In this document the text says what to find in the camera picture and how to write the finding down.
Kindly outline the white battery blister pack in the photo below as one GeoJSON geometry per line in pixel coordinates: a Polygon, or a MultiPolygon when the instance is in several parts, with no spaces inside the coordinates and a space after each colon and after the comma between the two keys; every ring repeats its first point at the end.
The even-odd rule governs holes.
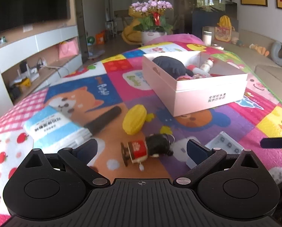
{"type": "Polygon", "coordinates": [[[244,147],[231,138],[227,133],[220,132],[208,144],[202,145],[192,138],[187,142],[186,165],[192,169],[213,154],[214,148],[220,148],[230,155],[240,155],[244,147]]]}

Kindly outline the blue white tissue pack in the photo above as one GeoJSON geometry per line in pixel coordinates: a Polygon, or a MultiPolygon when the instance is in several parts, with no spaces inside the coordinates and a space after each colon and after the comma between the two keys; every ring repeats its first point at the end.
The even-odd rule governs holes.
{"type": "Polygon", "coordinates": [[[71,121],[62,112],[47,106],[28,119],[23,129],[33,139],[34,148],[76,148],[92,133],[71,121]]]}

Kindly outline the red black music box toy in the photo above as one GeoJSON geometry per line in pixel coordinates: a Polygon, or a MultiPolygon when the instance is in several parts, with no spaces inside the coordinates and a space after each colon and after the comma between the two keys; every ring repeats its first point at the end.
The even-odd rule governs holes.
{"type": "Polygon", "coordinates": [[[131,164],[138,164],[139,170],[143,171],[143,162],[149,157],[159,158],[160,156],[172,156],[172,144],[175,138],[170,134],[151,134],[144,140],[133,140],[126,144],[121,142],[122,159],[125,166],[128,162],[131,164]]]}

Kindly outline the yellow corn toy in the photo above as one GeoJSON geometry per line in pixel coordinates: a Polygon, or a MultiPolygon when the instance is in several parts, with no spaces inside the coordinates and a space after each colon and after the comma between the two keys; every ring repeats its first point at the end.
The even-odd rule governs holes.
{"type": "Polygon", "coordinates": [[[122,128],[128,135],[137,134],[143,127],[147,116],[147,110],[141,104],[132,107],[124,117],[122,128]]]}

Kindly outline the white yogurt drink bottle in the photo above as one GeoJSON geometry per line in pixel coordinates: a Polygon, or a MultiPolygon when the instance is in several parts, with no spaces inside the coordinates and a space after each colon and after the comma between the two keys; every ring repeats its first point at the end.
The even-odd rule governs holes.
{"type": "Polygon", "coordinates": [[[214,65],[214,60],[212,58],[208,58],[200,67],[193,68],[192,72],[194,74],[201,74],[205,76],[210,76],[209,71],[214,65]]]}

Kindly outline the black plush toy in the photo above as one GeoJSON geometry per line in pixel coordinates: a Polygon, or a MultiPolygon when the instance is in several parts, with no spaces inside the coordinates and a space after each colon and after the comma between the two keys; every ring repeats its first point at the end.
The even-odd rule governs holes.
{"type": "Polygon", "coordinates": [[[185,75],[186,73],[186,67],[177,59],[168,56],[158,56],[152,61],[174,79],[177,79],[179,76],[185,75]]]}

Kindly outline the colourful cartoon play mat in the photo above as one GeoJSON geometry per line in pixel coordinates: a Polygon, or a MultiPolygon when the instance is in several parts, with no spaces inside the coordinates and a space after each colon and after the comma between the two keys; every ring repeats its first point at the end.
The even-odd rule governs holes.
{"type": "Polygon", "coordinates": [[[110,180],[116,177],[176,178],[188,170],[188,140],[196,139],[205,145],[225,132],[244,148],[253,150],[277,183],[282,181],[282,149],[263,149],[259,144],[265,137],[282,136],[282,104],[254,71],[230,51],[182,42],[154,44],[84,67],[30,94],[0,117],[0,225],[10,217],[2,197],[3,188],[34,147],[23,125],[47,105],[80,124],[92,121],[114,106],[121,107],[121,115],[96,135],[98,151],[90,161],[90,166],[110,180]],[[242,100],[172,117],[142,73],[144,54],[171,51],[201,51],[240,68],[248,75],[242,100]],[[147,110],[144,126],[135,136],[137,139],[152,133],[171,134],[175,138],[173,156],[148,159],[144,171],[137,165],[125,166],[121,156],[121,142],[133,140],[122,129],[122,121],[135,105],[143,105],[147,110]]]}

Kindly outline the pink cardboard box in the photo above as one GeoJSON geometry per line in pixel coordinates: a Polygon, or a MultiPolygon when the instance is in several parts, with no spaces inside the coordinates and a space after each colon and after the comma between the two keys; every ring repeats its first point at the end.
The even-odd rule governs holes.
{"type": "Polygon", "coordinates": [[[143,55],[143,77],[172,116],[177,117],[214,108],[243,98],[247,85],[247,73],[242,70],[214,58],[214,65],[209,71],[210,77],[178,81],[153,62],[159,56],[174,58],[185,66],[196,67],[211,56],[201,51],[143,55]]]}

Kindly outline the grey neck pillow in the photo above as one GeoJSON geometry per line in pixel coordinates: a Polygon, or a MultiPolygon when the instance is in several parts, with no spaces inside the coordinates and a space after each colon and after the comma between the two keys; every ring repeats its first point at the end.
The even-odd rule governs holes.
{"type": "Polygon", "coordinates": [[[275,41],[270,50],[271,59],[280,67],[282,67],[282,43],[275,41]]]}

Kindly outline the beige sofa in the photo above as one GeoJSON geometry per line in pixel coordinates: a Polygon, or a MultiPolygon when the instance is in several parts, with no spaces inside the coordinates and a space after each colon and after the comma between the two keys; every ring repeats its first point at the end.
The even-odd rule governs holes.
{"type": "Polygon", "coordinates": [[[260,35],[248,30],[239,30],[238,39],[242,41],[243,46],[237,46],[232,43],[225,43],[219,40],[213,40],[215,44],[222,46],[226,51],[235,53],[242,61],[250,67],[254,74],[263,82],[273,94],[282,102],[282,67],[276,64],[271,56],[263,56],[257,51],[249,48],[251,44],[270,50],[276,40],[260,35]]]}

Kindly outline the white power strip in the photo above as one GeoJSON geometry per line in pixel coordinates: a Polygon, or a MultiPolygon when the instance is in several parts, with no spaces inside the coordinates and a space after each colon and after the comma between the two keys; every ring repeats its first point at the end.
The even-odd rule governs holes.
{"type": "Polygon", "coordinates": [[[40,69],[44,68],[47,66],[47,63],[44,61],[38,61],[36,66],[32,67],[29,69],[30,74],[36,74],[39,72],[40,69]]]}

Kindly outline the pink gift bag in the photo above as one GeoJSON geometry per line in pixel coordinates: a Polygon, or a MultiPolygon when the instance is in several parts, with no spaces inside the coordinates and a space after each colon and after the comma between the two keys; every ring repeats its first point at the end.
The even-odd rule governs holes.
{"type": "Polygon", "coordinates": [[[77,38],[63,41],[58,45],[58,56],[59,59],[69,58],[79,54],[79,46],[77,38]]]}

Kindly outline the watermelon ball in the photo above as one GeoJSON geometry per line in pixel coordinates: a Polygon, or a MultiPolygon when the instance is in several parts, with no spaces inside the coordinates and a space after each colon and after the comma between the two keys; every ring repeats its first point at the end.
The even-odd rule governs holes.
{"type": "Polygon", "coordinates": [[[87,37],[87,44],[88,45],[94,45],[95,44],[95,38],[93,36],[87,37]]]}

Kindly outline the white cylinder humidifier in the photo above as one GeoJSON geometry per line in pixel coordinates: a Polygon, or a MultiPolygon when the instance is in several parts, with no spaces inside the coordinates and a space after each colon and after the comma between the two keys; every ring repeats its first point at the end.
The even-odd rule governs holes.
{"type": "Polygon", "coordinates": [[[204,30],[203,34],[202,34],[202,41],[204,42],[205,46],[211,46],[211,43],[212,43],[212,32],[204,30]]]}

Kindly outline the yellow plush bear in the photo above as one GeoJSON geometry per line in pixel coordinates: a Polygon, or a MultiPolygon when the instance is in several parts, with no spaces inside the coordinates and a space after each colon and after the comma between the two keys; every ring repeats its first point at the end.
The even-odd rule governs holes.
{"type": "Polygon", "coordinates": [[[134,11],[132,7],[128,10],[128,15],[133,18],[131,24],[127,25],[122,31],[122,39],[129,45],[141,45],[142,33],[134,29],[140,24],[139,19],[142,18],[140,12],[134,11]]]}

